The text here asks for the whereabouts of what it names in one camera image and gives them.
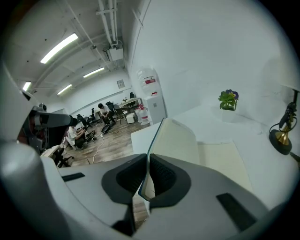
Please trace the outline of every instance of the green leaves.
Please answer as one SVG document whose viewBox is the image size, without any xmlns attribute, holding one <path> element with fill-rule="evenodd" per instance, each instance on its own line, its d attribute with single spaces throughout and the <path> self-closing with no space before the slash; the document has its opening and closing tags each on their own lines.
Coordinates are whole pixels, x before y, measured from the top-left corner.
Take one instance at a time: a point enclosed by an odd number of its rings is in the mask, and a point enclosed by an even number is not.
<svg viewBox="0 0 300 240">
<path fill-rule="evenodd" d="M 218 100 L 221 101 L 220 108 L 228 109 L 229 106 L 232 106 L 235 107 L 234 109 L 236 109 L 237 100 L 234 98 L 232 92 L 227 93 L 225 91 L 222 91 Z"/>
</svg>

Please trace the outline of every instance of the person sitting at desk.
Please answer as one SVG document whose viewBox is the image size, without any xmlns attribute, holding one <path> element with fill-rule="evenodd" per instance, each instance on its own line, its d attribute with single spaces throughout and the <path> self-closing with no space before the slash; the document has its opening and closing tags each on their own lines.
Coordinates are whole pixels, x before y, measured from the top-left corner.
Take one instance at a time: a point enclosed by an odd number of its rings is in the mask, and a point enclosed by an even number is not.
<svg viewBox="0 0 300 240">
<path fill-rule="evenodd" d="M 112 124 L 114 125 L 114 124 L 116 124 L 116 122 L 114 121 L 114 119 L 113 119 L 113 115 L 114 115 L 114 113 L 113 113 L 113 111 L 111 111 L 109 108 L 108 108 L 108 106 L 104 106 L 102 103 L 99 103 L 98 104 L 98 107 L 99 107 L 99 109 L 100 109 L 100 114 L 101 114 L 101 118 L 102 118 L 102 120 L 103 120 L 103 122 L 107 125 L 107 124 L 109 124 L 109 119 L 108 118 L 110 118 L 110 120 L 112 121 Z"/>
<path fill-rule="evenodd" d="M 85 128 L 76 131 L 75 126 L 69 127 L 67 136 L 70 140 L 70 143 L 72 143 L 78 148 L 82 148 L 83 144 L 86 142 L 84 136 L 85 131 L 86 131 Z"/>
</svg>

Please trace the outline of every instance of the purple flower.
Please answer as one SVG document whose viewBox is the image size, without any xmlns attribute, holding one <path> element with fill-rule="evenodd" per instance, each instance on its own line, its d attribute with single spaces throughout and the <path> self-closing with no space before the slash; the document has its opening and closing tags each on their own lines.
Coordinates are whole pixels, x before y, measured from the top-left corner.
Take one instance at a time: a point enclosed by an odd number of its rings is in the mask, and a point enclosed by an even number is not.
<svg viewBox="0 0 300 240">
<path fill-rule="evenodd" d="M 239 94 L 238 92 L 232 91 L 233 95 L 234 95 L 234 99 L 239 100 Z"/>
</svg>

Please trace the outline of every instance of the white pot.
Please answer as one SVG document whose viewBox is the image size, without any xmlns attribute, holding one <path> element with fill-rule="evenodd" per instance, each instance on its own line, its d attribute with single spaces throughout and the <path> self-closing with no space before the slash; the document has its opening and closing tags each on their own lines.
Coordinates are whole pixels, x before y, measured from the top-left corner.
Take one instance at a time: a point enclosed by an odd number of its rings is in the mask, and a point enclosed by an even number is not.
<svg viewBox="0 0 300 240">
<path fill-rule="evenodd" d="M 222 121 L 223 122 L 233 122 L 235 118 L 235 111 L 222 109 Z"/>
</svg>

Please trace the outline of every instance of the wall sign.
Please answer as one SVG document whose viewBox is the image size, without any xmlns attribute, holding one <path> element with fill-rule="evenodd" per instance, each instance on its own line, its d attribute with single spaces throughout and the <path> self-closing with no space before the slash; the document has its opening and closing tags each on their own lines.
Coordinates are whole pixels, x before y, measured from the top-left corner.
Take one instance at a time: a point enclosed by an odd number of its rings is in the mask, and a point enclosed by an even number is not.
<svg viewBox="0 0 300 240">
<path fill-rule="evenodd" d="M 122 79 L 122 80 L 118 80 L 118 81 L 117 81 L 117 84 L 118 84 L 119 89 L 120 89 L 120 88 L 125 88 L 125 84 L 124 84 L 123 79 Z"/>
</svg>

